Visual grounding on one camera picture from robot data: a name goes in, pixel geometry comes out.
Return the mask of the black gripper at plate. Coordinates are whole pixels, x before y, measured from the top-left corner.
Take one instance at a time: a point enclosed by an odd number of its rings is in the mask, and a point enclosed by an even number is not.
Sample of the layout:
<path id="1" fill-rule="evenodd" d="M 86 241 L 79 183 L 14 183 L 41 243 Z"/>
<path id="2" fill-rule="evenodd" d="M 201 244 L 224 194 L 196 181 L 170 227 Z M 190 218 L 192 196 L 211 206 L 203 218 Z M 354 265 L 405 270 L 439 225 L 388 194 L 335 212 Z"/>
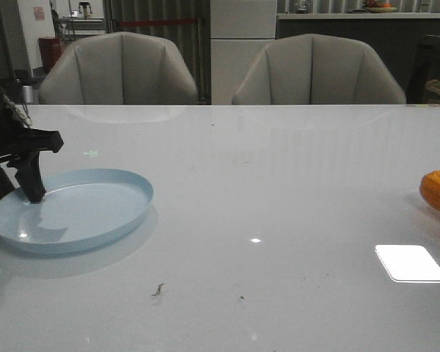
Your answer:
<path id="1" fill-rule="evenodd" d="M 15 179 L 31 203 L 39 203 L 45 195 L 40 174 L 40 152 L 59 152 L 64 142 L 58 131 L 18 128 L 0 130 L 0 164 L 10 162 L 16 168 Z M 16 187 L 0 165 L 0 200 Z"/>

